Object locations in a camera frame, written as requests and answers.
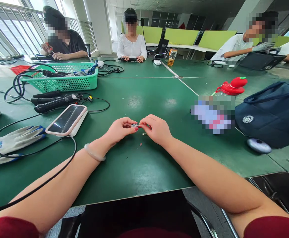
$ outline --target maroon shirt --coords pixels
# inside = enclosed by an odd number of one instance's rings
[[[31,222],[13,217],[0,218],[0,238],[39,237]],[[141,228],[123,233],[118,238],[190,238],[180,232],[168,232],[158,228]],[[261,217],[248,224],[244,238],[289,238],[289,218],[279,216]]]

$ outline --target black t-shirt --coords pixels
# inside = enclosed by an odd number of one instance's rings
[[[63,54],[69,54],[69,53],[75,53],[81,50],[87,52],[84,41],[82,40],[78,32],[74,30],[69,30],[68,46],[61,39],[58,39],[55,35],[51,36],[51,39],[48,43],[50,44],[50,46],[53,47],[54,53],[59,52]]]

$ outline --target green desk partition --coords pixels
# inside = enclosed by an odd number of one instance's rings
[[[253,45],[256,46],[258,43],[262,41],[259,38],[253,39]],[[289,36],[278,36],[276,40],[276,47],[280,47],[289,42]]]
[[[194,45],[199,31],[167,28],[164,39],[173,45]]]
[[[144,26],[144,38],[146,43],[159,43],[162,35],[161,27]],[[143,35],[142,26],[138,26],[137,34]]]
[[[237,31],[204,31],[198,46],[219,50]]]

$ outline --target bracelet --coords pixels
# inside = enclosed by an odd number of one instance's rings
[[[106,156],[104,156],[103,158],[99,158],[99,157],[96,156],[94,153],[92,153],[92,152],[90,151],[88,145],[89,145],[89,144],[86,144],[84,148],[85,148],[85,150],[87,151],[87,153],[88,153],[91,157],[93,157],[95,160],[98,160],[98,161],[100,161],[100,162],[102,162],[102,161],[104,161],[104,160],[106,159]]]

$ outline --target pink phone case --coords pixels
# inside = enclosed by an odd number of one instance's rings
[[[59,133],[59,132],[51,132],[49,131],[49,128],[58,120],[58,118],[60,118],[61,115],[63,115],[63,113],[65,111],[68,110],[69,107],[71,106],[79,106],[79,107],[84,107],[84,110],[81,112],[81,114],[77,117],[77,119],[74,121],[74,123],[71,125],[71,127],[68,129],[68,131],[64,132],[64,133]],[[45,132],[47,134],[51,134],[51,135],[56,135],[59,137],[64,137],[67,136],[71,133],[71,131],[75,128],[75,126],[77,125],[77,123],[80,121],[80,119],[82,118],[82,116],[86,113],[87,111],[87,107],[84,105],[69,105],[45,130]]]

